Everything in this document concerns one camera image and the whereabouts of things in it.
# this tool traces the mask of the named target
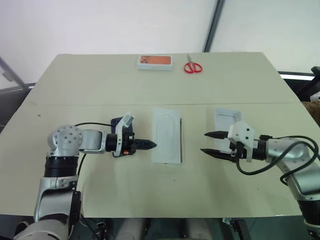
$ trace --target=scissors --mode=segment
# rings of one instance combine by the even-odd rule
[[[184,71],[188,74],[201,73],[203,68],[200,64],[193,62],[189,55],[186,56],[188,62],[184,65]]]

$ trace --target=metal pole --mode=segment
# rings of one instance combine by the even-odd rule
[[[20,85],[24,90],[27,90],[28,87],[22,81],[22,79],[9,67],[9,65],[0,57],[0,73],[9,81],[15,81]]]
[[[217,2],[216,2],[215,8],[214,8],[214,13],[213,13],[211,24],[210,24],[210,28],[209,28],[207,38],[205,41],[205,45],[203,48],[204,53],[210,52],[211,44],[212,44],[212,41],[213,41],[215,33],[216,33],[216,29],[218,26],[218,22],[219,22],[219,19],[221,16],[221,12],[222,12],[224,3],[225,3],[225,0],[217,0]]]

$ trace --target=scissor handle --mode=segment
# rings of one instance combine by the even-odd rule
[[[184,65],[184,71],[188,74],[200,73],[202,70],[202,66],[196,62],[187,62]]]

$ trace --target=white wall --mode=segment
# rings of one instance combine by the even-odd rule
[[[214,0],[0,0],[0,56],[27,83],[58,54],[201,52]],[[320,65],[320,0],[225,0],[213,52]],[[0,79],[0,88],[4,80]]]
[[[278,71],[320,65],[320,0],[225,0],[212,52],[263,52]]]

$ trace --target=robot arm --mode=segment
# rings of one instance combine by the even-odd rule
[[[123,128],[128,128],[133,119],[127,113],[116,125],[113,134],[64,125],[49,135],[50,151],[46,157],[44,176],[40,180],[35,223],[14,239],[68,239],[69,229],[79,221],[81,211],[81,192],[77,191],[79,152],[113,152],[115,157],[119,157],[156,146],[149,140],[136,140],[134,132],[123,132]]]
[[[285,138],[272,138],[268,135],[261,135],[259,140],[254,139],[254,130],[244,121],[238,121],[230,126],[229,132],[214,131],[205,134],[216,139],[228,138],[230,140],[231,153],[220,152],[216,149],[201,149],[212,157],[229,160],[236,163],[239,171],[246,175],[255,175],[277,165],[284,173],[283,181],[293,197],[297,200],[304,223],[311,237],[320,237],[320,167],[311,160],[307,142],[299,141],[295,136]],[[315,145],[315,155],[318,156],[318,145]],[[240,159],[265,160],[268,166],[253,172],[246,172],[240,167]]]

